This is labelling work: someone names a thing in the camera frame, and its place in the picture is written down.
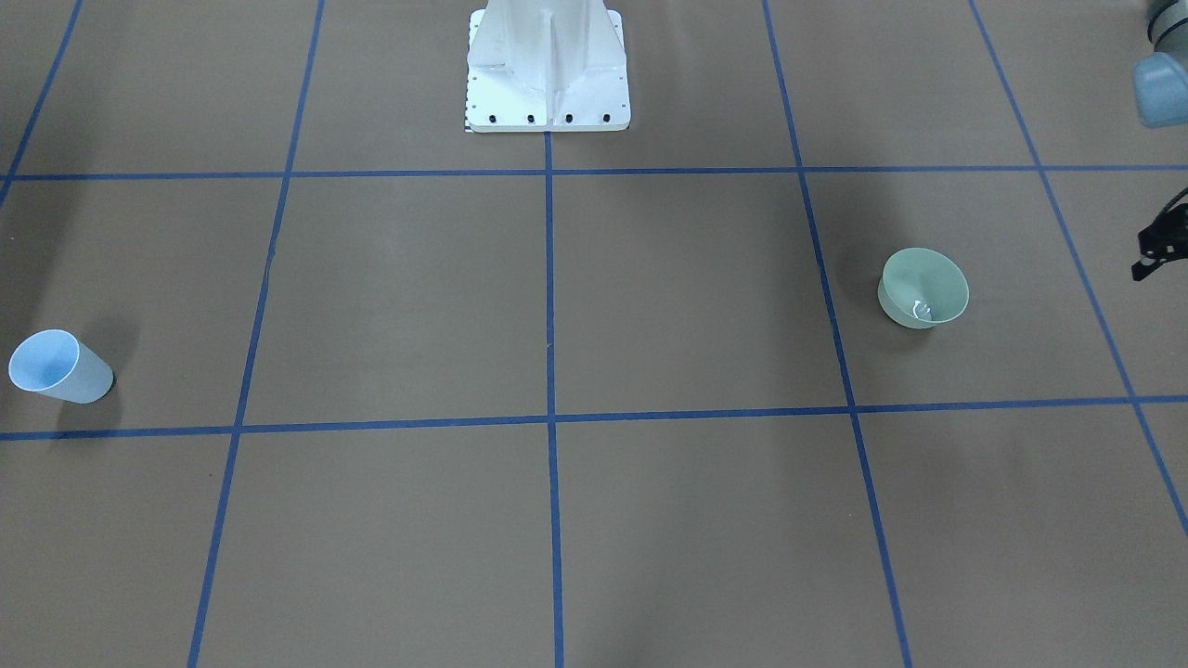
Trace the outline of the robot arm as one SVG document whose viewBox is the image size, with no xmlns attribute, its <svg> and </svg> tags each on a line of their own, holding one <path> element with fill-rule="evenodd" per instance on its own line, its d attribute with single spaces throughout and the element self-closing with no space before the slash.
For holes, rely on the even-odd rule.
<svg viewBox="0 0 1188 668">
<path fill-rule="evenodd" d="M 1142 126 L 1187 122 L 1187 4 L 1146 4 L 1146 40 L 1154 52 L 1133 65 L 1135 101 Z"/>
</svg>

